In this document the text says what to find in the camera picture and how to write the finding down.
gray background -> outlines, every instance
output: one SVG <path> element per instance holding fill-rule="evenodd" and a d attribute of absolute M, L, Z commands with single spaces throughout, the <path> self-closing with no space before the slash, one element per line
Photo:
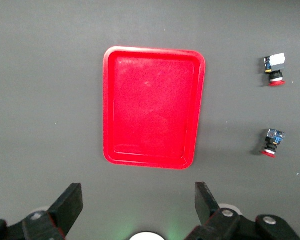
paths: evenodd
<path fill-rule="evenodd" d="M 190 168 L 104 159 L 103 55 L 115 45 L 205 57 Z M 287 83 L 271 88 L 262 58 L 278 53 Z M 276 159 L 258 154 L 268 128 L 286 132 Z M 84 208 L 69 240 L 182 240 L 199 224 L 196 181 L 300 235 L 300 0 L 0 0 L 0 218 L 14 224 L 79 182 Z"/>

red base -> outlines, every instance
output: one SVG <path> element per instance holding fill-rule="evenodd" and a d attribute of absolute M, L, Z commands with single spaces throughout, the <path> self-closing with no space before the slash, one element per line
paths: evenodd
<path fill-rule="evenodd" d="M 274 158 L 274 159 L 276 158 L 276 156 L 272 153 L 269 153 L 269 152 L 266 152 L 266 151 L 262 151 L 261 153 L 268 156 L 268 157 L 270 157 L 270 158 Z"/>
<path fill-rule="evenodd" d="M 285 85 L 286 82 L 285 81 L 274 81 L 274 82 L 271 82 L 269 84 L 270 87 L 276 87 L 276 86 L 280 86 L 280 85 Z"/>

red tray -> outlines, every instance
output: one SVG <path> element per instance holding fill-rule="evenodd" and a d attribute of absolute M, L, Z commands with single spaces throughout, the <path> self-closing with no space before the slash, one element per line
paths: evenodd
<path fill-rule="evenodd" d="M 185 169 L 193 160 L 205 59 L 114 46 L 103 59 L 103 153 L 113 164 Z"/>

